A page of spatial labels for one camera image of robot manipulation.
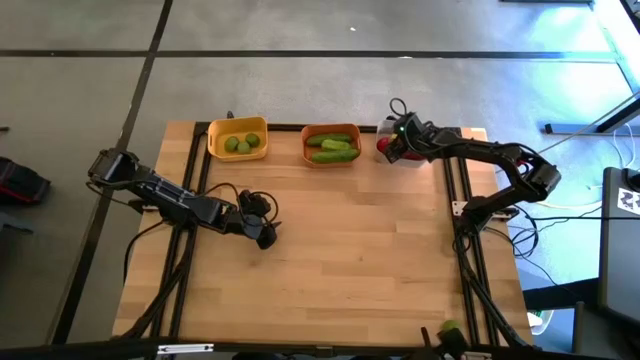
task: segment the metal bracket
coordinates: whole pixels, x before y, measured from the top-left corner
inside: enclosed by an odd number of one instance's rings
[[[158,355],[213,352],[213,344],[159,345]]]
[[[467,205],[466,201],[452,201],[451,209],[453,210],[454,216],[461,216],[464,207]],[[518,210],[514,208],[507,208],[498,212],[493,213],[491,216],[491,220],[501,220],[501,221],[509,221],[513,219],[516,215],[518,215]]]

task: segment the black bag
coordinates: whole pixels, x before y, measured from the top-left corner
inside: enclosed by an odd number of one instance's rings
[[[39,204],[50,184],[28,167],[0,157],[0,204]]]

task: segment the white label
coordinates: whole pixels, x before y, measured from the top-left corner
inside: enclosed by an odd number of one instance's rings
[[[618,209],[640,215],[640,193],[618,189]]]

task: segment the red object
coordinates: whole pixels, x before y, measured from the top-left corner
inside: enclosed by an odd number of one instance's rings
[[[389,146],[389,138],[382,138],[378,140],[378,143],[376,144],[376,148],[381,153],[384,153],[384,150],[387,148],[387,146]]]
[[[387,146],[389,146],[390,142],[391,141],[390,141],[390,139],[388,137],[382,138],[382,139],[378,140],[378,142],[376,143],[376,148],[381,153],[384,153],[384,150],[387,148]],[[422,160],[424,160],[423,156],[418,155],[416,153],[413,153],[411,151],[407,151],[404,154],[402,154],[402,158],[406,159],[406,160],[413,160],[413,161],[422,161]]]

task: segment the yellow bowl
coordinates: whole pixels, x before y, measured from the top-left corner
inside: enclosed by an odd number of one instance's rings
[[[244,141],[245,136],[249,133],[254,133],[260,138],[260,145],[251,148],[249,154],[225,150],[224,143],[228,138],[235,136],[238,140]],[[207,148],[209,153],[220,161],[255,160],[267,155],[267,145],[269,144],[267,121],[261,116],[215,120],[209,125],[208,135]]]

